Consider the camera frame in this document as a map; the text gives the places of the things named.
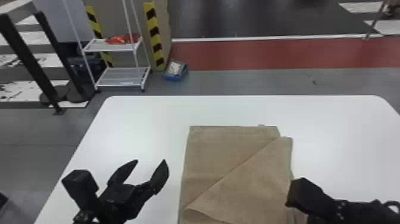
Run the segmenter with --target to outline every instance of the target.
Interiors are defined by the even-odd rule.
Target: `red object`
[[[139,35],[137,33],[131,34],[133,43],[137,43],[139,40]],[[105,40],[107,43],[131,43],[129,34],[114,36]]]
[[[191,70],[400,67],[400,38],[173,43]]]

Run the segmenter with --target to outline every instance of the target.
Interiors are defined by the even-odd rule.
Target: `yellow and black striped pole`
[[[87,17],[89,18],[90,25],[92,26],[93,33],[95,34],[95,37],[98,39],[103,39],[103,32],[101,30],[101,26],[99,24],[99,20],[96,17],[95,9],[93,6],[86,6],[86,14]],[[108,64],[108,66],[113,67],[113,58],[108,52],[103,52],[101,53],[105,62]]]
[[[165,70],[165,60],[163,54],[163,46],[161,43],[160,29],[158,28],[157,15],[155,13],[153,2],[144,2],[145,16],[147,20],[147,28],[150,33],[153,57],[157,67],[157,71]]]

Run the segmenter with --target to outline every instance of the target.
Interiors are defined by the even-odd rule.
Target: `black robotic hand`
[[[309,215],[308,224],[399,224],[400,203],[379,200],[370,203],[335,200],[305,178],[292,181],[287,195],[287,207]]]
[[[149,181],[140,185],[124,184],[137,163],[133,160],[118,168],[100,197],[96,195],[99,187],[89,171],[74,170],[66,176],[61,182],[80,209],[74,223],[124,224],[135,219],[144,204],[161,191],[169,177],[168,165],[163,160]]]

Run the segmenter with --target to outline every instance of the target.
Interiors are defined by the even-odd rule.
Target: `folded towel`
[[[304,223],[285,207],[291,153],[276,127],[191,127],[180,224]]]

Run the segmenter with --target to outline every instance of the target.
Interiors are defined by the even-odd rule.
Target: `shelf rack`
[[[135,4],[133,3],[134,0],[130,0],[131,6],[132,6],[132,11],[133,15],[135,17],[137,29],[139,31],[140,37],[138,38],[137,42],[133,42],[133,38],[130,34],[132,34],[131,31],[131,26],[130,26],[130,18],[129,18],[129,13],[126,7],[126,1],[127,0],[121,0],[124,8],[124,14],[125,14],[125,19],[126,19],[126,26],[128,29],[129,37],[131,43],[125,43],[125,44],[110,44],[106,43],[105,39],[98,39],[95,37],[95,34],[93,33],[93,38],[92,40],[85,46],[83,47],[80,41],[80,38],[78,36],[78,32],[76,30],[74,21],[72,19],[72,16],[70,14],[70,10],[68,9],[68,5],[66,3],[66,0],[62,0],[64,3],[65,10],[68,15],[68,19],[71,23],[74,35],[77,39],[78,46],[82,52],[83,59],[85,61],[87,70],[89,72],[90,79],[93,83],[93,86],[97,90],[98,87],[101,86],[108,86],[108,87],[118,87],[118,86],[138,86],[141,88],[142,92],[145,91],[145,84],[147,77],[150,72],[150,62],[149,62],[149,57],[148,53],[146,50],[146,47],[144,46],[143,42],[143,34],[142,30],[140,28],[139,20],[138,20],[138,15],[136,14],[136,8]],[[147,59],[147,66],[146,67],[139,67],[138,63],[138,48],[143,45],[143,48],[145,50],[145,56]],[[93,77],[93,73],[90,69],[88,59],[86,58],[86,53],[90,52],[132,52],[133,58],[135,59],[135,67],[109,67],[108,64],[107,68],[103,71],[103,73],[100,75],[100,78],[95,81]]]

